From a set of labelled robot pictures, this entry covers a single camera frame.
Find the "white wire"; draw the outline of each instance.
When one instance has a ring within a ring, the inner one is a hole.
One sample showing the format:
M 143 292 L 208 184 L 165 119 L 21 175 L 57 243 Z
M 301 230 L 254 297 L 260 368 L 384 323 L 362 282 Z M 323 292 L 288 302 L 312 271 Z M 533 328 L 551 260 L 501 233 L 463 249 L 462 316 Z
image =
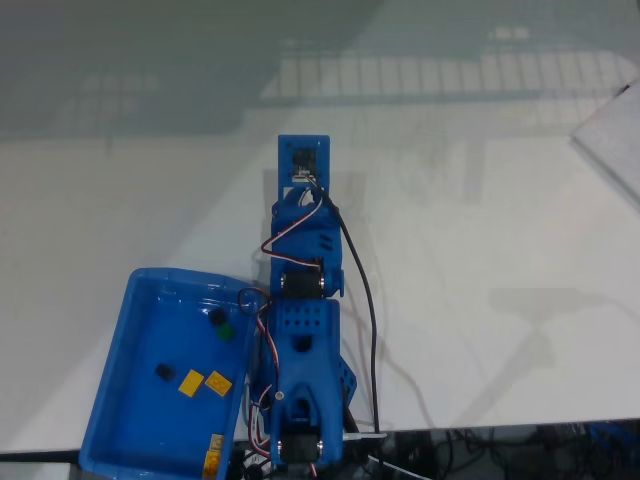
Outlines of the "white wire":
M 249 411 L 249 415 L 251 416 L 251 422 L 249 425 L 249 443 L 251 444 L 251 448 L 258 453 L 259 455 L 262 455 L 264 458 L 268 458 L 271 459 L 271 456 L 269 455 L 269 453 L 266 450 L 262 450 L 260 447 L 264 445 L 265 442 L 263 442 L 262 444 L 259 444 L 257 439 L 255 438 L 255 436 L 258 434 L 258 417 L 257 417 L 257 413 L 258 413 L 258 408 L 255 405 L 251 405 L 251 410 Z
M 294 228 L 300 226 L 306 220 L 310 219 L 320 209 L 321 206 L 322 206 L 322 198 L 320 198 L 320 200 L 318 201 L 318 204 L 316 205 L 316 207 L 311 212 L 307 213 L 306 215 L 304 215 L 299 220 L 296 220 L 291 225 L 289 225 L 287 228 L 285 228 L 283 231 L 281 231 L 280 233 L 278 233 L 277 235 L 271 237 L 269 240 L 267 240 L 265 243 L 263 243 L 262 246 L 261 246 L 261 250 L 265 254 L 270 255 L 272 257 L 275 257 L 275 258 L 279 258 L 281 260 L 287 260 L 289 262 L 293 262 L 293 263 L 296 263 L 298 265 L 303 265 L 305 267 L 320 268 L 320 265 L 318 263 L 316 263 L 316 262 L 307 262 L 307 261 L 304 261 L 304 260 L 297 260 L 297 259 L 294 259 L 294 258 L 289 258 L 287 256 L 281 256 L 281 255 L 279 255 L 279 254 L 277 254 L 277 253 L 275 253 L 273 251 L 267 250 L 267 247 L 272 245 L 275 241 L 277 241 L 277 240 L 281 239 L 282 237 L 284 237 L 287 233 L 289 233 Z
M 262 399 L 264 399 L 264 396 L 267 394 L 267 392 L 269 390 L 271 390 L 271 387 L 273 387 L 273 384 L 271 384 L 267 388 L 265 388 L 264 392 L 262 392 L 262 395 L 260 395 L 260 398 L 258 399 L 258 407 L 260 407 L 262 405 Z
M 298 199 L 298 206 L 302 207 L 302 202 L 304 201 L 304 198 L 307 196 L 307 193 L 309 193 L 311 191 L 310 188 L 306 188 L 304 192 L 302 192 L 302 195 L 300 195 L 300 198 Z
M 371 455 L 368 455 L 368 457 L 370 460 L 373 460 L 376 463 L 380 463 L 380 461 L 376 457 L 372 457 Z M 429 477 L 423 477 L 422 475 L 418 475 L 417 473 L 410 472 L 409 470 L 405 470 L 404 468 L 396 467 L 392 463 L 389 463 L 386 461 L 382 462 L 382 465 L 384 465 L 385 467 L 389 467 L 393 470 L 397 470 L 398 472 L 402 472 L 405 475 L 409 475 L 410 477 L 413 477 L 413 478 L 419 478 L 421 480 L 431 480 Z

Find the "black cable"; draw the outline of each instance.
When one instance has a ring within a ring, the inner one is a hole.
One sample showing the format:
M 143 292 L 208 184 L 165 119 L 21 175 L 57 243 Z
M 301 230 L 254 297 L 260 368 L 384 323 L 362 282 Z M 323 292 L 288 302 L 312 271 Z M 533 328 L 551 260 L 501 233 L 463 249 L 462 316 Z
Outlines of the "black cable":
M 369 281 L 367 280 L 367 274 L 364 271 L 364 267 L 362 266 L 362 262 L 360 261 L 360 257 L 358 256 L 358 252 L 356 251 L 356 247 L 353 244 L 353 240 L 351 240 L 351 235 L 349 235 L 349 230 L 347 230 L 347 226 L 338 211 L 338 207 L 335 206 L 329 194 L 325 192 L 322 188 L 315 183 L 315 180 L 311 180 L 311 183 L 315 185 L 316 190 L 322 196 L 322 201 L 329 207 L 335 217 L 338 219 L 338 223 L 340 223 L 340 228 L 342 229 L 342 233 L 344 234 L 344 238 L 349 245 L 349 250 L 351 250 L 351 255 L 353 255 L 353 259 L 356 262 L 356 266 L 358 267 L 358 271 L 360 272 L 360 276 L 362 277 L 362 283 L 364 284 L 364 290 L 367 294 L 367 303 L 369 304 L 369 315 L 371 317 L 371 396 L 373 403 L 373 429 L 376 433 L 380 433 L 380 419 L 378 416 L 378 388 L 376 385 L 376 342 L 378 337 L 378 326 L 376 324 L 376 312 L 373 306 L 373 296 L 371 295 L 371 288 L 369 287 Z
M 441 480 L 445 480 L 453 468 L 453 440 L 451 439 L 451 433 L 449 433 L 449 430 L 445 430 L 444 435 L 447 437 L 447 443 L 449 444 L 449 461 L 447 462 L 447 466 L 444 469 L 442 477 L 440 477 Z

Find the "blue 3d-printed part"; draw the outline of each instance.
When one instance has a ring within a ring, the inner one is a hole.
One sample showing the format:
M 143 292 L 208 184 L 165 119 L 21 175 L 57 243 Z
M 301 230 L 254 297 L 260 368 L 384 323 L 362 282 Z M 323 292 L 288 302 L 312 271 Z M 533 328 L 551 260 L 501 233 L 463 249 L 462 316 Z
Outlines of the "blue 3d-printed part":
M 278 139 L 278 201 L 272 207 L 271 233 L 276 235 L 312 211 L 320 195 L 307 175 L 329 191 L 329 137 L 282 135 Z M 300 199 L 307 191 L 313 200 Z M 313 216 L 273 244 L 273 251 L 322 265 L 322 294 L 317 298 L 285 298 L 284 275 L 314 271 L 314 267 L 272 258 L 270 293 L 273 305 L 268 326 L 278 351 L 280 372 L 276 378 L 271 353 L 261 340 L 260 367 L 253 379 L 252 396 L 267 386 L 271 408 L 265 430 L 270 434 L 271 460 L 283 459 L 292 435 L 317 435 L 318 458 L 326 465 L 342 459 L 343 402 L 356 389 L 355 376 L 340 357 L 340 305 L 328 299 L 343 294 L 340 224 L 323 205 Z M 275 398 L 279 392 L 281 399 Z

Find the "black lego piece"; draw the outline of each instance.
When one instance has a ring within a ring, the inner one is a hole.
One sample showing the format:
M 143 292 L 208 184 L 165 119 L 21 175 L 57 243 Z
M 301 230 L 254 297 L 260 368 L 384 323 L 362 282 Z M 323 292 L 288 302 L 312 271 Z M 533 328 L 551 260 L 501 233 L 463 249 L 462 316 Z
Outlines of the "black lego piece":
M 213 310 L 209 310 L 209 321 L 211 321 L 214 327 L 219 327 L 227 323 L 227 314 L 224 313 L 222 307 L 214 308 Z
M 176 371 L 166 363 L 159 363 L 156 367 L 156 374 L 165 382 L 170 382 L 176 376 Z

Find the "blue robotic arm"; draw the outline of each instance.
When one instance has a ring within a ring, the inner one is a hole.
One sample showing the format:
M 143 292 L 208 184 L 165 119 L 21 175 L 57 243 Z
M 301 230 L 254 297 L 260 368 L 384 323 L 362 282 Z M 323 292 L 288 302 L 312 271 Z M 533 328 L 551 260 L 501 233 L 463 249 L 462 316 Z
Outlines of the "blue robotic arm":
M 262 338 L 252 382 L 254 399 L 271 386 L 261 407 L 274 465 L 340 461 L 343 407 L 356 389 L 340 357 L 340 306 L 328 298 L 344 292 L 340 224 L 309 177 L 329 191 L 329 137 L 280 136 L 266 320 L 278 365 Z

